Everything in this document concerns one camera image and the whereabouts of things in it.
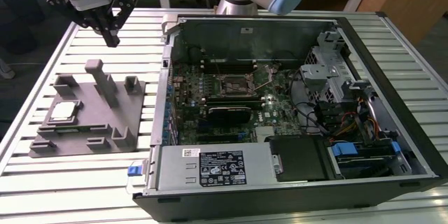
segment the power supply label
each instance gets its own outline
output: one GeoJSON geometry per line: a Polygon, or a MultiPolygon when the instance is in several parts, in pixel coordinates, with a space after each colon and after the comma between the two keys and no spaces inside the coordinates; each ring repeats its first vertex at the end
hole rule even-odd
{"type": "Polygon", "coordinates": [[[243,151],[200,153],[200,185],[245,185],[243,151]]]}

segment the metal bracket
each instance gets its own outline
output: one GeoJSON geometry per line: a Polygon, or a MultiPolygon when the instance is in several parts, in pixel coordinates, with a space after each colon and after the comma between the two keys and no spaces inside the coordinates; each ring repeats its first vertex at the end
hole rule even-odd
{"type": "Polygon", "coordinates": [[[321,92],[331,77],[337,77],[337,73],[329,71],[325,65],[303,65],[300,73],[304,83],[311,91],[321,92]]]}
{"type": "Polygon", "coordinates": [[[161,19],[161,32],[164,35],[171,34],[175,30],[172,30],[179,24],[177,14],[165,14],[161,19]]]}
{"type": "Polygon", "coordinates": [[[337,31],[327,31],[319,35],[317,43],[321,51],[339,51],[345,41],[337,31]]]}
{"type": "Polygon", "coordinates": [[[359,80],[359,81],[345,81],[341,85],[341,90],[344,93],[344,98],[352,98],[352,94],[356,91],[363,91],[367,87],[371,86],[371,82],[368,80],[359,80]]]}

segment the red wire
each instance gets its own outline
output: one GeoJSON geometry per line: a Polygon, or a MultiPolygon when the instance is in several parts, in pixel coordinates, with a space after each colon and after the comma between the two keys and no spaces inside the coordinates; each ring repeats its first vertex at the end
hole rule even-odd
{"type": "Polygon", "coordinates": [[[344,115],[343,115],[343,119],[341,119],[341,126],[344,124],[344,119],[348,115],[352,115],[352,114],[356,114],[356,112],[347,112],[344,115]]]}

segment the floor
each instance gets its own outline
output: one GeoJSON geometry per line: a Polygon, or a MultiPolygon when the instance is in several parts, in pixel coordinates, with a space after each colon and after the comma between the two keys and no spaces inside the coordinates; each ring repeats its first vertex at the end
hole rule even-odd
{"type": "MultiPolygon", "coordinates": [[[[35,81],[45,67],[60,38],[69,25],[69,20],[47,6],[45,0],[37,0],[47,19],[31,27],[39,47],[27,54],[12,55],[0,47],[0,58],[8,63],[36,63],[32,65],[12,65],[16,77],[4,80],[0,77],[0,140],[16,117],[21,104],[33,87],[35,81]]],[[[204,0],[171,0],[175,8],[204,8],[204,0]]],[[[160,7],[157,0],[139,0],[137,7],[160,7]]],[[[435,70],[448,81],[448,18],[441,18],[427,38],[417,45],[417,50],[435,70]]]]}

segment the motherboard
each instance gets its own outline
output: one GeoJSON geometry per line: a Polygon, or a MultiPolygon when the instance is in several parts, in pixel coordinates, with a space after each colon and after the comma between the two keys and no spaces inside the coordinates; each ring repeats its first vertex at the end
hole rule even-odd
{"type": "Polygon", "coordinates": [[[177,144],[252,143],[301,134],[288,91],[293,73],[275,63],[175,65],[177,144]]]}

